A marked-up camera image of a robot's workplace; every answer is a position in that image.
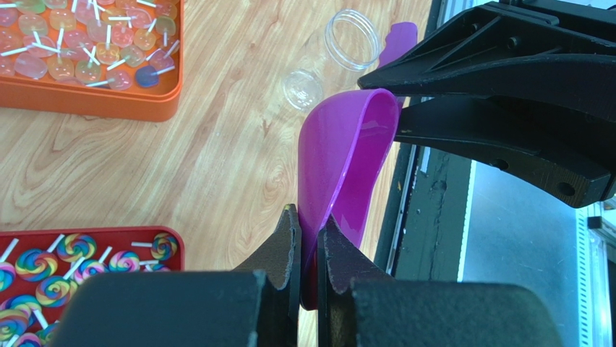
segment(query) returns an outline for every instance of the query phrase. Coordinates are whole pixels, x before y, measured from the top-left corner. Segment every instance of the wooden table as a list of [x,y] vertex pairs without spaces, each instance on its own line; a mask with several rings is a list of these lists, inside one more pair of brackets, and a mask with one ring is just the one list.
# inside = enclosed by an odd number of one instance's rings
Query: wooden table
[[[284,100],[293,53],[339,9],[417,23],[430,1],[186,0],[184,91],[165,123],[0,108],[0,230],[165,225],[188,270],[228,270],[296,202],[297,139],[306,114]],[[374,256],[395,164],[373,195],[362,250]],[[299,345],[316,344],[301,313]]]

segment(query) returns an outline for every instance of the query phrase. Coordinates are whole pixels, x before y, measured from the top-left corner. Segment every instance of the purple plastic scoop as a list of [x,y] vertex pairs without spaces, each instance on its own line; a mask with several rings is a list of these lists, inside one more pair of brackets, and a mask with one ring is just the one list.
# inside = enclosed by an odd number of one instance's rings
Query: purple plastic scoop
[[[380,66],[417,44],[417,26],[392,26]],[[354,90],[324,100],[299,135],[298,212],[302,229],[302,304],[317,306],[317,235],[333,214],[344,235],[362,242],[370,199],[400,117],[387,90]]]

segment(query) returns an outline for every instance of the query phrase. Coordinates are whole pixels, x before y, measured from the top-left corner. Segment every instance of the clear plastic jar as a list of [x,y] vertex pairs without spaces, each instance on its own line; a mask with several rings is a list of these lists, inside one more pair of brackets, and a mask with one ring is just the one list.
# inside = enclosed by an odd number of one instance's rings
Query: clear plastic jar
[[363,14],[343,9],[314,31],[295,55],[282,81],[285,98],[310,111],[323,99],[352,89],[381,52],[375,26]]

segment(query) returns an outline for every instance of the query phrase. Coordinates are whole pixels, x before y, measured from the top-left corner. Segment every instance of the tabletop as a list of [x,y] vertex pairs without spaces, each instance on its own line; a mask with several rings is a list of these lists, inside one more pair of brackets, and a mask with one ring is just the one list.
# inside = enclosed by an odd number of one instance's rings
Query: tabletop
[[[184,239],[187,270],[237,266],[297,201],[307,115],[280,86],[293,54],[344,8],[370,18],[383,42],[402,21],[423,36],[430,4],[186,0],[184,89],[171,120],[0,108],[0,230],[164,225]],[[373,194],[362,246],[370,257],[397,149]],[[314,312],[302,312],[299,324],[299,346],[315,345]]]

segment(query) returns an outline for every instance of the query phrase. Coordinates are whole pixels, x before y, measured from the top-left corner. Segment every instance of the orange plastic bin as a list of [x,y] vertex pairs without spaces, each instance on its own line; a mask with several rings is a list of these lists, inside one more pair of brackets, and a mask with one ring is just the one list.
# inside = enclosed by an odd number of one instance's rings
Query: orange plastic bin
[[[32,80],[18,74],[13,77],[0,76],[0,106],[139,121],[170,119],[178,109],[183,70],[184,0],[180,0],[176,6],[178,8],[177,35],[180,40],[178,53],[172,56],[176,69],[162,74],[157,86],[145,89],[135,83],[128,90],[117,91],[99,87],[63,85],[55,82],[49,73],[40,80]],[[153,9],[140,8],[149,11],[153,18],[156,17]],[[47,9],[39,15],[48,20],[49,12]],[[77,28],[85,31],[85,25],[79,22]],[[21,33],[17,23],[13,24],[10,29]],[[49,28],[48,37],[54,42],[58,39],[58,34],[58,30]],[[146,54],[150,55],[155,49],[156,46]],[[144,62],[137,68],[131,68],[125,64],[122,69],[134,76],[137,69],[146,64],[147,62]],[[104,80],[106,66],[101,65],[101,67],[103,70],[101,80]]]

